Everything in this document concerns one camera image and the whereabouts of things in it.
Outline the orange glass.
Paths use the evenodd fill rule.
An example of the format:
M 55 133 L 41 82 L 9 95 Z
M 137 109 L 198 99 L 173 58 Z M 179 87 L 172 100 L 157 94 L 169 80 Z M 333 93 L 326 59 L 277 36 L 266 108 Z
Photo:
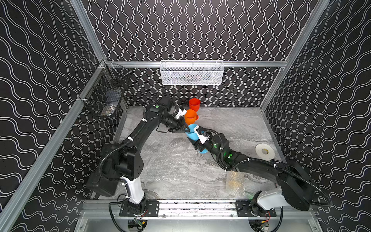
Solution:
M 192 109 L 188 109 L 186 114 L 184 115 L 184 119 L 187 125 L 194 124 L 196 120 L 198 120 L 199 116 L 197 115 L 197 112 Z

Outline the blue glass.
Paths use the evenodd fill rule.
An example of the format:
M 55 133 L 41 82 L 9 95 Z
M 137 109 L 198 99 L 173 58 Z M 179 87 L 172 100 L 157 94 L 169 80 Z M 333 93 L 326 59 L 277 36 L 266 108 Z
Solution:
M 205 154 L 205 153 L 208 152 L 207 149 L 204 148 L 202 151 L 200 151 L 198 146 L 196 146 L 196 142 L 199 140 L 199 136 L 194 130 L 196 127 L 198 127 L 197 124 L 188 125 L 188 128 L 190 129 L 190 132 L 186 132 L 186 135 L 187 135 L 188 139 L 190 140 L 190 142 L 192 143 L 194 149 L 201 154 Z

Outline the red wine glass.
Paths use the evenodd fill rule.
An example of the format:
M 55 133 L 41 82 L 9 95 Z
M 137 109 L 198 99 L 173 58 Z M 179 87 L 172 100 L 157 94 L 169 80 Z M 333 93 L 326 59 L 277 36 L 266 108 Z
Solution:
M 189 108 L 191 110 L 194 110 L 195 112 L 198 112 L 201 106 L 201 101 L 197 98 L 192 98 L 189 100 Z

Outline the yellow glass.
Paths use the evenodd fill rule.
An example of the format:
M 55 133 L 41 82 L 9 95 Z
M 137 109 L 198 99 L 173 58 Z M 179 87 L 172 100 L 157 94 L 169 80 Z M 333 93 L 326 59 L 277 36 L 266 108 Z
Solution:
M 226 192 L 236 198 L 244 197 L 245 195 L 245 184 L 244 174 L 241 172 L 227 172 L 226 179 Z

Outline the bubble wrap of orange glass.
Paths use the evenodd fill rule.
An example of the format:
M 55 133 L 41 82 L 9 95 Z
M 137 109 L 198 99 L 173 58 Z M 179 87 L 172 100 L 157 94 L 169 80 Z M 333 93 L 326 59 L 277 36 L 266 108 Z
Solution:
M 189 145 L 172 148 L 164 145 L 146 145 L 141 157 L 144 169 L 140 179 L 146 192 L 167 184 L 195 184 L 209 187 L 226 180 L 226 173 L 217 166 L 209 153 L 202 154 Z

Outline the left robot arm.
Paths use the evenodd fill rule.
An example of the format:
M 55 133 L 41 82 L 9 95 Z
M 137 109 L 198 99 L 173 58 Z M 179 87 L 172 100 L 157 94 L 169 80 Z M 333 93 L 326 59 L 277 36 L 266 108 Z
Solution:
M 133 132 L 120 144 L 109 145 L 104 150 L 97 172 L 99 176 L 122 183 L 127 191 L 126 201 L 130 211 L 141 215 L 145 211 L 146 196 L 141 187 L 140 175 L 144 169 L 141 151 L 150 134 L 160 124 L 169 132 L 189 132 L 185 123 L 186 110 L 164 93 L 159 99 L 143 108 L 143 117 Z

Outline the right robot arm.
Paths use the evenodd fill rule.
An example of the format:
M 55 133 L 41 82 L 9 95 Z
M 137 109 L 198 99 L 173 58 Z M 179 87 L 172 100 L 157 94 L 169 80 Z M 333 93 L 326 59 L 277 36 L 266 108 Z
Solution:
M 253 158 L 234 151 L 224 134 L 212 129 L 197 127 L 194 130 L 197 140 L 192 142 L 195 149 L 210 152 L 217 165 L 226 172 L 252 174 L 277 184 L 273 191 L 257 192 L 252 202 L 259 208 L 291 206 L 300 211 L 309 210 L 310 206 L 330 207 L 333 201 L 321 190 L 311 177 L 297 163 L 284 163 Z

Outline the white tape roll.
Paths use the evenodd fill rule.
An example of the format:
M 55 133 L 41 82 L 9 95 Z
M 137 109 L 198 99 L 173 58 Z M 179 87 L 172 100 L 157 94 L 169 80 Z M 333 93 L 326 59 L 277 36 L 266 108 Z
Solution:
M 272 160 L 275 157 L 274 149 L 268 144 L 256 145 L 255 152 L 263 160 Z

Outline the black plastic case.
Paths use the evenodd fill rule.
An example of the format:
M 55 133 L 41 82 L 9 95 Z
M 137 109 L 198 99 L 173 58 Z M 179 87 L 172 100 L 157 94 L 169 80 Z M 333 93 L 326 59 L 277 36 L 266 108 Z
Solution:
M 118 181 L 109 181 L 102 178 L 98 172 L 93 172 L 88 181 L 87 188 L 105 197 L 114 196 L 117 190 Z

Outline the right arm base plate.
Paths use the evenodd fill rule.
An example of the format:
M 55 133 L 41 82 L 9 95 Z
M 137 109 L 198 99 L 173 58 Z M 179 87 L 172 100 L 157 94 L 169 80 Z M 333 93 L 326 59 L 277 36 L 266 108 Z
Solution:
M 235 202 L 238 217 L 276 217 L 277 213 L 274 209 L 269 211 L 261 208 L 257 203 L 252 203 L 252 200 L 237 200 Z

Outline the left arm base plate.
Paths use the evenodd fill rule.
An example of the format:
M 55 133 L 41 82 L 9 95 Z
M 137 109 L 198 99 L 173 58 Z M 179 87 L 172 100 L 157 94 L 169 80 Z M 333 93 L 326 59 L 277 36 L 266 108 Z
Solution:
M 131 202 L 123 203 L 121 205 L 120 217 L 157 217 L 160 202 L 157 200 L 143 199 L 139 204 Z

